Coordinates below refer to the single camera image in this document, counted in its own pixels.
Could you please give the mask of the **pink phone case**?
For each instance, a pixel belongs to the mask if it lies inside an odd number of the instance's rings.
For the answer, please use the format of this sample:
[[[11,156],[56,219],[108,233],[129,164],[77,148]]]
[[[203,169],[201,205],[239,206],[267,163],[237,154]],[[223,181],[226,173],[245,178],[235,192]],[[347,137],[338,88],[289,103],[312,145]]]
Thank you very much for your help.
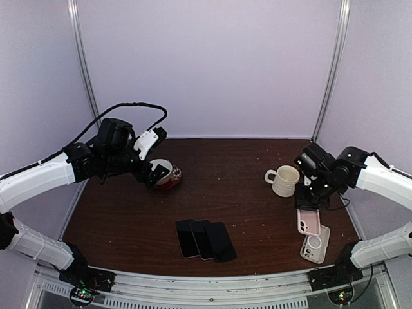
[[[297,209],[297,231],[302,235],[319,236],[321,233],[319,211]]]

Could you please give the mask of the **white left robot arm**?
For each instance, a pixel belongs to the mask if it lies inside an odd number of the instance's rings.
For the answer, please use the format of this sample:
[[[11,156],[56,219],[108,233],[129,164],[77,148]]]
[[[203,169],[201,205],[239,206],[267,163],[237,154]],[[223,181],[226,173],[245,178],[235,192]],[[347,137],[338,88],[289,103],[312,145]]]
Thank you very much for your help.
[[[173,165],[165,159],[146,158],[147,148],[95,142],[75,143],[44,163],[1,177],[1,249],[15,250],[53,265],[66,279],[88,285],[95,272],[71,243],[52,239],[28,227],[13,214],[18,204],[57,187],[80,183],[94,176],[106,181],[130,173],[147,187],[163,185]]]

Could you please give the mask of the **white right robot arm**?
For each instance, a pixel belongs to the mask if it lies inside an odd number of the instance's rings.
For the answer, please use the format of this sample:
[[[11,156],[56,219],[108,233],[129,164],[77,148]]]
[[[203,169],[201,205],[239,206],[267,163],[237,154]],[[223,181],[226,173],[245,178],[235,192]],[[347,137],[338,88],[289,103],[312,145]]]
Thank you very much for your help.
[[[330,196],[344,194],[349,188],[373,192],[411,208],[411,175],[387,164],[376,152],[350,146],[333,157],[315,142],[306,146],[294,160],[305,181],[298,183],[295,208],[330,209]],[[411,224],[368,241],[352,242],[342,249],[330,279],[345,283],[369,265],[411,254]]]

